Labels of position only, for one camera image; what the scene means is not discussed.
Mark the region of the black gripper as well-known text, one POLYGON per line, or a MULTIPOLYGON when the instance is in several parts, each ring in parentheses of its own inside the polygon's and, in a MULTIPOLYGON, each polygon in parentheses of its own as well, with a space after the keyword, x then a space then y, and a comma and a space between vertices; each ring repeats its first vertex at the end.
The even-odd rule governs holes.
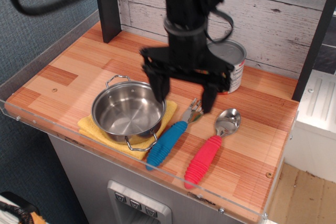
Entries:
POLYGON ((202 108, 210 113, 219 89, 228 90, 232 65, 215 56, 207 46, 203 28, 167 28, 169 45, 147 47, 140 51, 143 70, 158 102, 170 91, 170 78, 203 85, 202 108))

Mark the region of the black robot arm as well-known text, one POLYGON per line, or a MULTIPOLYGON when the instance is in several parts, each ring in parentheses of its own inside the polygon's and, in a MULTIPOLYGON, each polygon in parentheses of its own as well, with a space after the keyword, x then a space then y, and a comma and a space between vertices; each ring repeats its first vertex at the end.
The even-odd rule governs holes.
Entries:
POLYGON ((165 0, 164 28, 167 47, 143 48, 143 70, 154 92, 162 102, 170 91, 170 79, 180 79, 203 86, 202 107, 211 111, 217 93, 230 88, 234 67, 215 56, 207 45, 208 16, 216 14, 234 25, 232 18, 217 9, 224 0, 165 0))

